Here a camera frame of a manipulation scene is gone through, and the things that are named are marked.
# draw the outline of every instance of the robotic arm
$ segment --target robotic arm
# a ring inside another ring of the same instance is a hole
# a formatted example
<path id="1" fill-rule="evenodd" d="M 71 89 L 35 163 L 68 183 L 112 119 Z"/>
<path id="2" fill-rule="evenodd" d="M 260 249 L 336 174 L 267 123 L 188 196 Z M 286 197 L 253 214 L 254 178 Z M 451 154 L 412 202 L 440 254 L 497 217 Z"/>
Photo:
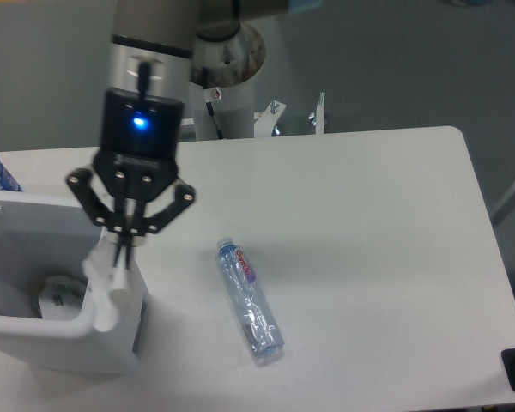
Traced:
<path id="1" fill-rule="evenodd" d="M 100 148 L 92 167 L 67 184 L 96 226 L 116 243 L 113 266 L 125 249 L 158 233 L 195 201 L 178 177 L 175 160 L 183 100 L 198 30 L 225 30 L 240 20 L 316 5 L 317 0 L 118 0 L 112 36 L 112 72 L 106 91 Z M 112 196 L 112 210 L 94 193 L 94 174 Z M 168 186 L 173 202 L 146 217 L 147 204 Z"/>

